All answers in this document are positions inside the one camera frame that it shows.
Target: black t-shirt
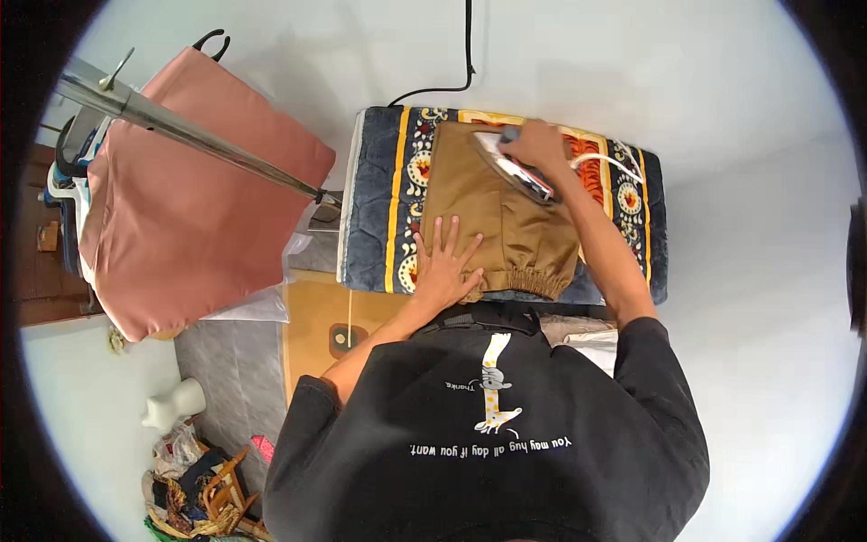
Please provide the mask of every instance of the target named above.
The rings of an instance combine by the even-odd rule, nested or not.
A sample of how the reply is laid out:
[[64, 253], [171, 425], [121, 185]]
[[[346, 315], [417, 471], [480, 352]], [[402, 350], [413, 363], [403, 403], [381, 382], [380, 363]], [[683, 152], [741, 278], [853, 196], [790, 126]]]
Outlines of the black t-shirt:
[[614, 379], [544, 336], [439, 330], [374, 348], [346, 408], [298, 382], [268, 472], [278, 540], [672, 540], [707, 444], [665, 328]]

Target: pink object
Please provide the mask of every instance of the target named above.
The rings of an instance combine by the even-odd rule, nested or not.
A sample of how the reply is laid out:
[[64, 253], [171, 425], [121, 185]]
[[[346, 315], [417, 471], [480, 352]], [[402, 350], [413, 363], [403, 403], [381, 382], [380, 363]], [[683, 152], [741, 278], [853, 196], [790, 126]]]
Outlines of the pink object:
[[253, 441], [253, 445], [256, 446], [256, 450], [262, 455], [265, 459], [265, 463], [271, 464], [271, 459], [274, 457], [274, 445], [271, 444], [271, 441], [268, 440], [263, 434], [254, 434], [250, 437], [250, 440]]
[[[319, 187], [335, 153], [218, 63], [187, 47], [142, 90]], [[281, 252], [310, 199], [125, 121], [88, 167], [79, 252], [130, 341], [173, 330], [283, 280]]]

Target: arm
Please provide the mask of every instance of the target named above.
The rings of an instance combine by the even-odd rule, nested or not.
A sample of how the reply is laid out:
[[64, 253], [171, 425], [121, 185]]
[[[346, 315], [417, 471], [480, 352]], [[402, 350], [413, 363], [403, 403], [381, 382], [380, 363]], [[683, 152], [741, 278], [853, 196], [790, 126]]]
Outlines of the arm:
[[647, 282], [632, 251], [602, 207], [584, 190], [562, 149], [557, 127], [543, 121], [528, 121], [518, 140], [501, 147], [504, 153], [541, 169], [563, 194], [590, 274], [605, 296], [617, 327], [622, 330], [639, 317], [656, 318]]
[[336, 389], [341, 405], [345, 405], [352, 395], [352, 390], [355, 389], [355, 384], [362, 375], [364, 365], [367, 364], [374, 346], [407, 340], [416, 330], [420, 330], [433, 320], [441, 310], [451, 307], [462, 299], [481, 280], [481, 269], [477, 269], [466, 281], [461, 277], [461, 270], [481, 245], [482, 234], [476, 235], [475, 242], [462, 255], [454, 256], [458, 226], [459, 219], [453, 216], [448, 240], [443, 247], [442, 218], [434, 221], [433, 251], [429, 256], [421, 235], [419, 233], [414, 235], [419, 255], [415, 294], [394, 317], [323, 374], [322, 379]]

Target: white iron cord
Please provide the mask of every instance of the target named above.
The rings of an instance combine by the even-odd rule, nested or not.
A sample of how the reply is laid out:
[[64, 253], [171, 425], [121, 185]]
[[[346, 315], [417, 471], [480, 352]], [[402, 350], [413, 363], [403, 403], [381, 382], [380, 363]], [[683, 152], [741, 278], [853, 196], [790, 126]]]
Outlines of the white iron cord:
[[569, 167], [571, 167], [572, 169], [577, 169], [578, 166], [581, 164], [581, 162], [585, 162], [587, 160], [596, 160], [596, 159], [606, 160], [606, 161], [614, 164], [615, 166], [619, 167], [621, 169], [621, 171], [626, 173], [629, 177], [632, 177], [632, 179], [634, 179], [635, 182], [643, 185], [644, 184], [644, 178], [640, 176], [642, 169], [638, 166], [638, 162], [636, 162], [636, 157], [632, 155], [632, 147], [629, 147], [627, 145], [623, 145], [619, 140], [616, 140], [614, 138], [611, 138], [611, 140], [626, 150], [626, 154], [629, 156], [629, 160], [632, 162], [632, 165], [635, 167], [636, 171], [639, 172], [638, 175], [632, 173], [626, 166], [624, 166], [623, 164], [621, 164], [617, 160], [614, 160], [613, 158], [611, 158], [609, 156], [605, 156], [604, 154], [600, 154], [600, 153], [579, 154], [578, 156], [576, 156], [572, 160], [569, 160]]

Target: ironing board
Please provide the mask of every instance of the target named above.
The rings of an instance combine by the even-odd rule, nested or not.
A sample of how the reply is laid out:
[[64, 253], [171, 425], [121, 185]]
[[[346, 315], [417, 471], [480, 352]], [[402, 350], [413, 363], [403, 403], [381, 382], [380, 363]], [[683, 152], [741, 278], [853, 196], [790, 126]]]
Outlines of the ironing board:
[[[510, 115], [448, 108], [367, 108], [355, 118], [343, 193], [337, 281], [353, 290], [411, 294], [415, 287], [413, 233], [419, 231], [433, 138], [441, 121], [520, 125]], [[574, 154], [603, 153], [629, 163], [613, 140], [561, 127]], [[655, 154], [632, 147], [645, 179], [637, 185], [617, 167], [588, 160], [578, 169], [590, 194], [620, 229], [648, 282], [654, 303], [665, 301], [668, 278], [662, 170]], [[546, 302], [522, 291], [487, 292], [484, 299]], [[555, 300], [605, 305], [589, 270], [578, 259], [575, 277]]]

